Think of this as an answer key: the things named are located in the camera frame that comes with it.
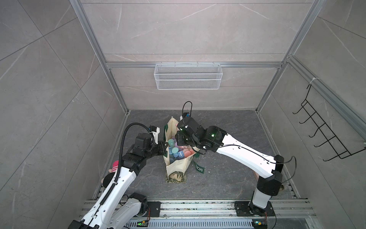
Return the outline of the teal hourglass front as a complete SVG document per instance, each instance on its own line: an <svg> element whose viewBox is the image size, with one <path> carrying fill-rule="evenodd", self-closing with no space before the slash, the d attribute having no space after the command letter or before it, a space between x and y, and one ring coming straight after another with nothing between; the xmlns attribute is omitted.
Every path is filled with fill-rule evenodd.
<svg viewBox="0 0 366 229"><path fill-rule="evenodd" d="M173 147L175 147L175 142L174 142L174 140L173 140L173 139L169 139L169 140L168 140L168 144L169 144L169 146L170 146L170 147L172 147L172 148L173 148Z"/></svg>

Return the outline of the teal hourglass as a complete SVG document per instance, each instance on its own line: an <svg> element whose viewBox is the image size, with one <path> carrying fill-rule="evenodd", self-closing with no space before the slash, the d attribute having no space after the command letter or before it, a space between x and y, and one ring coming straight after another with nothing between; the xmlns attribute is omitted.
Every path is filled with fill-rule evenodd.
<svg viewBox="0 0 366 229"><path fill-rule="evenodd" d="M172 154L177 154L179 152L179 148L173 147L172 148Z"/></svg>
<svg viewBox="0 0 366 229"><path fill-rule="evenodd" d="M172 148L173 148L173 147L175 147L175 142L174 142L174 140L173 140L173 139L169 139L169 140L168 140L168 144L169 144L169 146L170 146L170 147L172 147Z"/></svg>

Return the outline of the pink hourglass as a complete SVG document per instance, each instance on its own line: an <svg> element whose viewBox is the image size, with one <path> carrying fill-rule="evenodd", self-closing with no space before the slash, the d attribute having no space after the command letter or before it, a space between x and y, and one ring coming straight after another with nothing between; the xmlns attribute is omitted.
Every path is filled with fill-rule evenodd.
<svg viewBox="0 0 366 229"><path fill-rule="evenodd" d="M193 149L184 149L183 150L183 154L184 154L184 157L187 158L191 155L194 155L195 152L193 151Z"/></svg>

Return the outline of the blue hourglass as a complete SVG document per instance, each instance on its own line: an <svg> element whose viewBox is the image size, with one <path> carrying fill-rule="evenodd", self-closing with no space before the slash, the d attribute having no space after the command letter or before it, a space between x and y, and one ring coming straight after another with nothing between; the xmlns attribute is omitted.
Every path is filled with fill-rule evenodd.
<svg viewBox="0 0 366 229"><path fill-rule="evenodd" d="M183 151L179 151L179 152L177 153L177 158L178 158L178 159L184 159L184 158L185 158L185 153L184 153Z"/></svg>

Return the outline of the cream canvas tote bag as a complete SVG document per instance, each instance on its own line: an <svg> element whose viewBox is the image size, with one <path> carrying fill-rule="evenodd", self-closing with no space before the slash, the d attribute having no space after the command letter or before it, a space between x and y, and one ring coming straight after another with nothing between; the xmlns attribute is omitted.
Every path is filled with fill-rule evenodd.
<svg viewBox="0 0 366 229"><path fill-rule="evenodd" d="M166 164L166 181L168 183L185 183L186 182L186 171L193 162L193 158L199 156L199 148L191 146L178 146L175 134L178 131L177 128L178 120L171 117L168 123L164 126L164 141L168 142L169 139L173 139L175 142L175 147L179 148L179 151L184 149L193 149L194 155L191 155L184 159L178 159L177 154L172 154L172 147L168 147L168 156L164 156L164 161Z"/></svg>

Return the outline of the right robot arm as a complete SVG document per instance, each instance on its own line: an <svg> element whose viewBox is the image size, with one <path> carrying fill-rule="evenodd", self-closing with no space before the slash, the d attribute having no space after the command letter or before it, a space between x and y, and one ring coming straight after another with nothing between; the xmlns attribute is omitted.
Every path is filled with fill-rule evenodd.
<svg viewBox="0 0 366 229"><path fill-rule="evenodd" d="M278 195L285 182L282 170L287 161L282 156L270 156L254 150L219 127L204 128L191 117L190 112L182 112L177 128L175 138L178 146L192 147L200 155L207 151L216 152L253 170L258 180L248 204L249 212L257 216L268 215L269 200Z"/></svg>

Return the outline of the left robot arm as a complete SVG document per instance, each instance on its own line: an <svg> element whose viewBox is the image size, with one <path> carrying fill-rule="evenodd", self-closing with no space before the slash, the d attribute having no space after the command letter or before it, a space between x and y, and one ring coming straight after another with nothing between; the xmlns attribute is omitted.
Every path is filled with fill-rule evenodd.
<svg viewBox="0 0 366 229"><path fill-rule="evenodd" d="M135 143L124 154L125 138L133 126L142 127L146 132L138 134ZM158 127L147 127L141 123L131 123L125 128L117 171L93 207L82 220L73 220L70 229L122 229L134 216L148 213L146 196L137 193L133 193L120 209L117 206L147 160L165 154L168 144L158 139L159 133Z"/></svg>

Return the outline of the pink toy at left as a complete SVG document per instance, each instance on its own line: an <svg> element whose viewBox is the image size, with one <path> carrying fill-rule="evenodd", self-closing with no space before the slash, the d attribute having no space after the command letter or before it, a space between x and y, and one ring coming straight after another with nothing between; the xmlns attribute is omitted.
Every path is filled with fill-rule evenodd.
<svg viewBox="0 0 366 229"><path fill-rule="evenodd" d="M118 170L119 161L116 160L112 164L112 168L108 170L108 174L102 179L102 185L106 188L112 181L114 174Z"/></svg>

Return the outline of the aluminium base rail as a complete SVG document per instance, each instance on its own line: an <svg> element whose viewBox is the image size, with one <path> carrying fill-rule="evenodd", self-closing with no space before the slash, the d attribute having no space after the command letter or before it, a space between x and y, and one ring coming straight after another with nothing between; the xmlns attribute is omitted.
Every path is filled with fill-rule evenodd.
<svg viewBox="0 0 366 229"><path fill-rule="evenodd" d="M114 210L95 200L84 204L80 222L88 229L321 229L307 199L273 199L263 215L248 200L120 200Z"/></svg>

